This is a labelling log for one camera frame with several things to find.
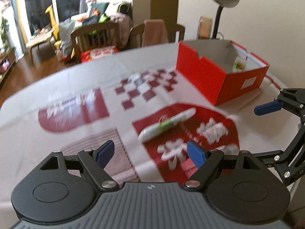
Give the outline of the white and green tube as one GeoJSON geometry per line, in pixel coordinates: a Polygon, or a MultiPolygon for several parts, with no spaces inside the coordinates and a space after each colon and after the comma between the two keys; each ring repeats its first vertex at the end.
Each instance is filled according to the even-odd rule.
{"type": "Polygon", "coordinates": [[[141,143],[145,143],[154,139],[155,137],[163,134],[164,132],[176,127],[178,124],[183,123],[193,117],[196,113],[196,108],[187,109],[171,118],[165,120],[164,122],[154,123],[146,128],[144,128],[139,136],[138,140],[141,143]]]}

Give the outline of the yellow giraffe toy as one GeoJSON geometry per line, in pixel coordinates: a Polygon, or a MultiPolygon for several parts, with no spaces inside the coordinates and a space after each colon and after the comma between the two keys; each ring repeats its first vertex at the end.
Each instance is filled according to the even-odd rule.
{"type": "Polygon", "coordinates": [[[50,5],[46,10],[45,10],[45,14],[48,14],[50,17],[50,23],[51,23],[51,28],[53,30],[52,35],[55,39],[55,43],[54,43],[54,47],[56,50],[60,49],[60,46],[62,44],[62,41],[60,40],[59,37],[59,26],[58,23],[55,20],[55,15],[54,15],[54,11],[53,11],[53,6],[50,5]]]}

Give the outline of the wooden tv cabinet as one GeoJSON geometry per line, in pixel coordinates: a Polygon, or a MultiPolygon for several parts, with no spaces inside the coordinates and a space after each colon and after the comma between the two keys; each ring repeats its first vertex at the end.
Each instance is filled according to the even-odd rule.
{"type": "Polygon", "coordinates": [[[0,83],[4,82],[4,79],[10,68],[16,63],[15,48],[10,49],[5,53],[1,53],[1,80],[0,83]]]}

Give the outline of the green-lidded spice jar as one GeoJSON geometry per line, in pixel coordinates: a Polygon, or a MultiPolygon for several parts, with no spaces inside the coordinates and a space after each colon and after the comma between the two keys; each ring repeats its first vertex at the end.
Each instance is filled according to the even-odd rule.
{"type": "Polygon", "coordinates": [[[239,57],[237,56],[234,61],[234,65],[232,68],[233,73],[240,73],[245,71],[248,57],[239,57]]]}

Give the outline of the pink towel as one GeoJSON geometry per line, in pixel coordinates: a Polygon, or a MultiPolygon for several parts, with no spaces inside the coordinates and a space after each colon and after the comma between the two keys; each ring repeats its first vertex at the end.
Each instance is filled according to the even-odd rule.
{"type": "Polygon", "coordinates": [[[142,47],[167,44],[168,42],[168,31],[163,19],[144,21],[142,47]]]}

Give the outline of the red patterned seat cushion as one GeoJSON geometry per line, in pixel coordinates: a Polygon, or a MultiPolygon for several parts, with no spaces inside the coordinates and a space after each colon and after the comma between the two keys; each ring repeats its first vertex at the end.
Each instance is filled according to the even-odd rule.
{"type": "Polygon", "coordinates": [[[80,53],[80,61],[82,63],[98,60],[104,57],[118,53],[119,50],[115,46],[96,48],[80,53]]]}

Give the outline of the red and white tablecloth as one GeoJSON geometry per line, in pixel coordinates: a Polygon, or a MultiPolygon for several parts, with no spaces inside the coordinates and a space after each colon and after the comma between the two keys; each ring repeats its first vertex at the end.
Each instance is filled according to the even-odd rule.
{"type": "Polygon", "coordinates": [[[105,170],[117,182],[183,183],[188,178],[180,164],[189,158],[189,140],[206,149],[256,153],[284,149],[296,135],[295,115],[253,112],[273,99],[272,84],[245,101],[216,107],[174,68],[146,72],[140,81],[95,88],[2,127],[1,200],[10,200],[14,187],[53,150],[76,155],[111,139],[115,154],[105,170]],[[190,108],[197,111],[187,121],[148,142],[138,140],[144,128],[190,108]]]}

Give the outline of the wooden chair with pink towel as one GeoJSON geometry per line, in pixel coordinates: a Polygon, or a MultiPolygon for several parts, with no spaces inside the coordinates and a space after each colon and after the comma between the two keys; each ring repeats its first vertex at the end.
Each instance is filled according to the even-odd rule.
{"type": "Polygon", "coordinates": [[[129,39],[132,49],[140,47],[149,47],[159,44],[183,41],[185,36],[185,27],[181,24],[171,24],[167,29],[163,19],[145,20],[142,24],[134,26],[130,30],[129,39]]]}

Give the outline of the wooden dining chair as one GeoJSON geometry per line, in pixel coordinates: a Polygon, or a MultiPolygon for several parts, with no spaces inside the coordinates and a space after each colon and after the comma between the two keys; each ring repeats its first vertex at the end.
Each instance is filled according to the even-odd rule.
{"type": "Polygon", "coordinates": [[[105,47],[115,47],[120,50],[119,24],[104,22],[80,26],[71,33],[71,41],[75,58],[79,63],[81,54],[89,50],[105,47]]]}

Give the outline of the wooden coffee table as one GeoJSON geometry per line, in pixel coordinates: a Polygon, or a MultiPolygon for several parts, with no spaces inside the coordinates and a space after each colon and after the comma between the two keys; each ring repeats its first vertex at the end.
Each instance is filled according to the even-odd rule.
{"type": "Polygon", "coordinates": [[[31,59],[31,64],[34,65],[34,59],[33,59],[33,53],[32,50],[34,47],[39,48],[41,44],[44,44],[46,42],[51,45],[51,39],[53,37],[53,31],[54,29],[51,29],[50,31],[39,34],[37,37],[31,39],[27,44],[26,44],[26,49],[29,52],[30,59],[31,59]]]}

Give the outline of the green houseplant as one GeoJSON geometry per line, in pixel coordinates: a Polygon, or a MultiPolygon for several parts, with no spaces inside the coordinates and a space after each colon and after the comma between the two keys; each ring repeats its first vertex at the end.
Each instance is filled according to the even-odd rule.
{"type": "Polygon", "coordinates": [[[5,52],[9,52],[11,50],[11,44],[9,41],[9,23],[8,20],[2,17],[1,20],[1,40],[3,43],[3,49],[5,52]]]}

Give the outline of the red cardboard shoe box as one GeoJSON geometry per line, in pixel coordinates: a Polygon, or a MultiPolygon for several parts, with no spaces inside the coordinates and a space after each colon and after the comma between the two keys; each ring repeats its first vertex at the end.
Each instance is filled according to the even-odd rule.
{"type": "Polygon", "coordinates": [[[269,64],[232,40],[192,40],[178,44],[176,70],[215,106],[261,86],[269,64]],[[248,57],[245,71],[233,73],[235,58],[248,57]]]}

